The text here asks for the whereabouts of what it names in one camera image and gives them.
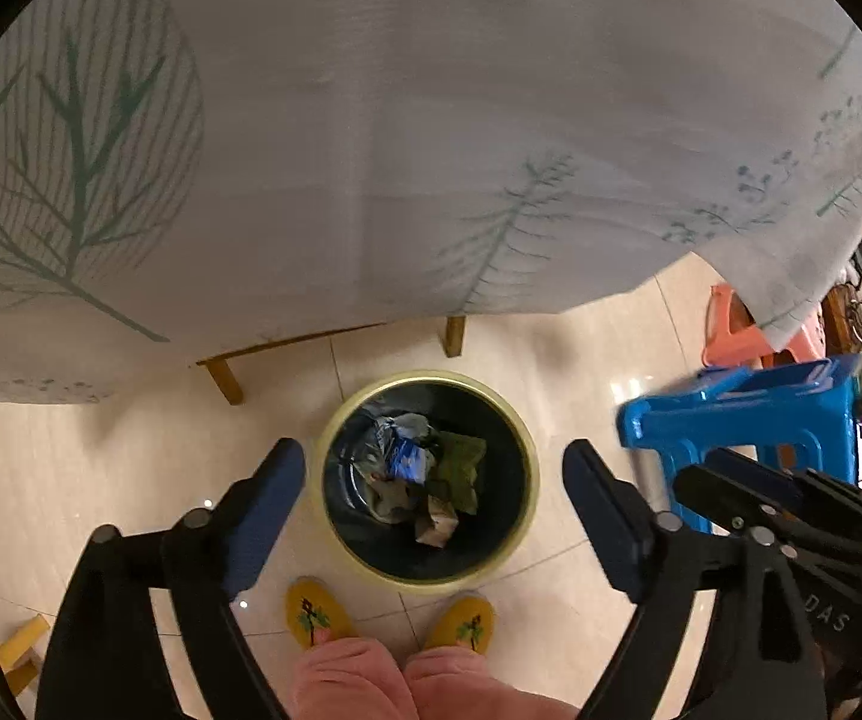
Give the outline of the brown paper cup carrier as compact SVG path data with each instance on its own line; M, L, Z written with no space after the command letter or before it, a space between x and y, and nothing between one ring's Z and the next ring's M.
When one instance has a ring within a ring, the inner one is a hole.
M383 525L410 523L416 541L434 548L444 548L458 527L458 515L450 502L406 479L372 479L367 486L367 509Z

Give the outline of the blue snack packet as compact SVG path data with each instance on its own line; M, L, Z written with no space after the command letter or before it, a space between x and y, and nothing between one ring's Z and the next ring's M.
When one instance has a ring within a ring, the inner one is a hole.
M424 484L435 465L431 450L422 447L415 439L397 437L390 449L387 470L390 478L403 479L406 483Z

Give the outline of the yellow-rimmed black trash bin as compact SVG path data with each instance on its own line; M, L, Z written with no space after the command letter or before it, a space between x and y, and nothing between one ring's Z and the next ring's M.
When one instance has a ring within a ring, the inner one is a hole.
M309 491L353 566L406 593L444 593L517 550L540 470L505 398L463 374L413 371L340 406L315 449Z

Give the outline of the left yellow slipper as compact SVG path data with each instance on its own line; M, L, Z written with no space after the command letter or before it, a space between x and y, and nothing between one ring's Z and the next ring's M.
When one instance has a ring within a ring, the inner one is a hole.
M284 617L302 650L358 635L353 619L337 597L314 577L299 577L287 587Z

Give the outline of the yellow slipper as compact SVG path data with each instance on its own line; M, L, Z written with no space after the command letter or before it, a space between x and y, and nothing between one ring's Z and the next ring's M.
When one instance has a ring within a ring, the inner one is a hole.
M314 577L299 577L287 587L284 617L302 650L358 635L353 619L337 597Z
M431 624L422 648L460 647L478 655L486 655L494 628L494 606L484 596L457 596Z

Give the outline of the blue plastic stool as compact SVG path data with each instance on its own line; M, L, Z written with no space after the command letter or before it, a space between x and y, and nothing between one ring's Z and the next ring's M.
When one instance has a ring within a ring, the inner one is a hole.
M790 445L798 468L857 481L857 355L771 367L714 367L670 394L620 406L616 431L628 449L654 450L673 481L710 450L751 445L777 468Z

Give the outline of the pink trouser legs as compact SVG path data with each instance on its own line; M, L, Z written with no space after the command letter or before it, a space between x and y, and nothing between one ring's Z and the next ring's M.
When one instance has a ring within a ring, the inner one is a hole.
M492 676L483 655L437 647L403 667L376 639L348 637L301 655L296 718L574 718L577 707L520 691Z

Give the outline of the right yellow slipper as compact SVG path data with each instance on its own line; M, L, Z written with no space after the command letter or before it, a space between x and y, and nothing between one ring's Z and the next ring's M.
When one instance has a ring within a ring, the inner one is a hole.
M484 596L457 596L431 624L422 648L460 647L478 655L486 655L494 628L494 606Z

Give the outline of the pink plastic stool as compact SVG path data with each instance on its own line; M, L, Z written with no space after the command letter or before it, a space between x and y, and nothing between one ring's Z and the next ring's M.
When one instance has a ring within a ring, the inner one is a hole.
M805 322L777 349L764 336L764 332L750 317L750 312L727 283L710 288L705 311L705 343L701 361L705 367L735 367L780 355L789 356L792 362L810 362L826 356L826 335L819 310L806 317Z

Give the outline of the tree-print tablecloth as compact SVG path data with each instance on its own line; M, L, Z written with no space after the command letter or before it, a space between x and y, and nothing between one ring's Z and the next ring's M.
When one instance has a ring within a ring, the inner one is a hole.
M686 254L771 341L862 231L834 0L0 0L0 398Z

